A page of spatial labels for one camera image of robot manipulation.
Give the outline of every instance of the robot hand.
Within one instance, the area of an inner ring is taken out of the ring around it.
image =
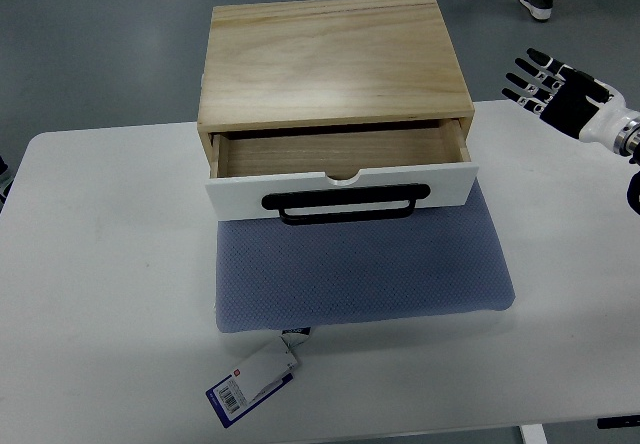
[[[507,74],[519,92],[505,88],[506,97],[560,132],[582,142],[599,142],[640,164],[640,112],[627,109],[622,94],[535,49],[528,49],[527,55],[537,66],[516,59],[528,79]],[[627,200],[640,214],[640,173],[631,180]]]

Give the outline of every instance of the seat cushion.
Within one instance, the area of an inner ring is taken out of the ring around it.
[[[515,294],[476,181],[464,206],[381,221],[218,225],[222,332],[505,310]]]

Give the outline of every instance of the wooden drawer box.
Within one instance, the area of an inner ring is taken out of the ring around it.
[[[214,9],[198,132],[220,220],[464,204],[472,117],[435,0]]]

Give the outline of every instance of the gray floor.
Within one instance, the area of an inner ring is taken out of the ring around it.
[[[273,1],[290,0],[0,0],[0,155],[16,169],[42,132],[196,120],[212,7]],[[474,100],[501,99],[513,60],[535,47],[640,109],[640,0],[556,0],[545,24],[517,0],[438,2]],[[551,444],[640,441],[640,430],[595,421],[545,429]],[[499,429],[376,442],[387,441],[520,439]]]

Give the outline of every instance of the table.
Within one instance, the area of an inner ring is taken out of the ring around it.
[[[516,301],[315,330],[228,430],[205,391],[277,333],[215,327],[195,123],[43,134],[0,214],[0,440],[327,441],[640,412],[635,172],[509,101],[468,139]]]

